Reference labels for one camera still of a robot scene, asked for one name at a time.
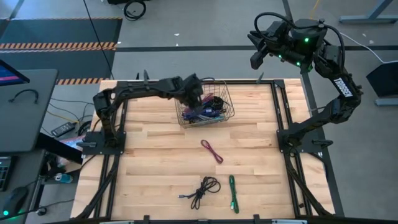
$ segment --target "white cable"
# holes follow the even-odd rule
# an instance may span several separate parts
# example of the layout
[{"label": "white cable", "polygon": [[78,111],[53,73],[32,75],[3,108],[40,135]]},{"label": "white cable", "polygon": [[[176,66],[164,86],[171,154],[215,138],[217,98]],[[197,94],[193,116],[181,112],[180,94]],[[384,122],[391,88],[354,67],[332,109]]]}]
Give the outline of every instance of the white cable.
[{"label": "white cable", "polygon": [[348,39],[352,40],[355,44],[358,44],[359,46],[368,49],[368,50],[369,50],[370,52],[372,52],[372,53],[374,54],[374,56],[376,56],[377,59],[379,59],[379,61],[380,61],[381,63],[383,63],[383,64],[386,64],[386,63],[396,63],[396,62],[398,62],[398,60],[394,60],[394,61],[390,61],[390,62],[385,62],[385,61],[383,61],[376,53],[374,53],[374,51],[373,51],[372,49],[370,49],[369,47],[367,47],[367,46],[365,46],[365,45],[363,45],[363,44],[358,43],[356,40],[352,39],[351,37],[348,37],[348,36],[347,36],[346,34],[344,34],[344,33],[340,33],[340,34],[343,35],[343,36],[345,36],[345,37],[347,37]]}]

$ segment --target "orange striped tape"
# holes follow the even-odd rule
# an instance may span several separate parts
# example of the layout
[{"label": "orange striped tape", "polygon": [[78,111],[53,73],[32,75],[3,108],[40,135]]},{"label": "orange striped tape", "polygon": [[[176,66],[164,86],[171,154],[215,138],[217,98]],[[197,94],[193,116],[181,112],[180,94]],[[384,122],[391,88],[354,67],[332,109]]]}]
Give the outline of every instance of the orange striped tape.
[{"label": "orange striped tape", "polygon": [[[116,50],[114,47],[103,47],[104,50]],[[74,51],[89,51],[101,50],[100,47],[90,47],[85,49],[43,49],[43,50],[0,50],[0,54],[11,53],[37,53],[37,52],[74,52]]]},{"label": "orange striped tape", "polygon": [[[114,42],[101,42],[103,49],[116,47]],[[98,42],[78,42],[78,43],[2,43],[0,49],[80,49],[80,48],[101,48]]]},{"label": "orange striped tape", "polygon": [[[90,19],[89,17],[82,17],[82,18],[17,18],[12,20],[79,20],[79,19]],[[122,19],[121,17],[92,17],[91,19]]]},{"label": "orange striped tape", "polygon": [[57,80],[57,85],[84,85],[84,84],[99,84],[102,80],[109,80],[108,78],[65,78]]}]

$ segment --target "screen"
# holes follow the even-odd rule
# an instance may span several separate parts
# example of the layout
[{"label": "screen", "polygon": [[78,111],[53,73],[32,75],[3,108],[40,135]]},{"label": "screen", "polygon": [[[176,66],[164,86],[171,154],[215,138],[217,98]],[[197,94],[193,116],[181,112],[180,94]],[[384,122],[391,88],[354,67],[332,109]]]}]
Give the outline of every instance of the screen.
[{"label": "screen", "polygon": [[25,81],[19,78],[17,75],[12,73],[10,70],[6,69],[2,65],[0,65],[0,85],[12,85],[12,84],[20,84]]}]

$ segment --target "computer mouse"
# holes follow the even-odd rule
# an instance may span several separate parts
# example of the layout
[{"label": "computer mouse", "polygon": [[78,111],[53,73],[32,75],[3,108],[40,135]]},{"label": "computer mouse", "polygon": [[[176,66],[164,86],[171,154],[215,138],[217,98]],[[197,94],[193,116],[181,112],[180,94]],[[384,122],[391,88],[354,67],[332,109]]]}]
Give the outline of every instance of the computer mouse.
[{"label": "computer mouse", "polygon": [[24,205],[27,193],[27,187],[17,187],[16,189],[14,189],[6,199],[6,203],[2,208],[2,214],[4,216],[12,216],[18,214],[22,206]]}]

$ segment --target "keyboard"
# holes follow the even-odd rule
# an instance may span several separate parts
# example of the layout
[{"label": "keyboard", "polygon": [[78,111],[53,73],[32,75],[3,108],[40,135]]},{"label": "keyboard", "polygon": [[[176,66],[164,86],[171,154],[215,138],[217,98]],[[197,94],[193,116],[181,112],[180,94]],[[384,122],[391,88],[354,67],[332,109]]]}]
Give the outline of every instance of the keyboard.
[{"label": "keyboard", "polygon": [[13,161],[12,156],[0,157],[0,192],[7,190]]}]

